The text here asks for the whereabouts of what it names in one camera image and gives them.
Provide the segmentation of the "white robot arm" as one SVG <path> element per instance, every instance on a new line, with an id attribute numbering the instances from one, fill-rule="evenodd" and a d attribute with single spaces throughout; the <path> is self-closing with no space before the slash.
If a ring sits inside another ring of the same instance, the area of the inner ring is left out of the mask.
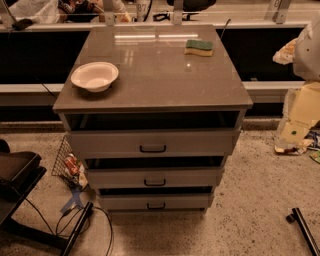
<path id="1" fill-rule="evenodd" d="M 278 64 L 293 64 L 293 72 L 304 80 L 288 105 L 288 114 L 278 126 L 275 151 L 280 154 L 304 152 L 312 140 L 306 136 L 320 121 L 320 13 L 299 36 L 273 56 Z"/>

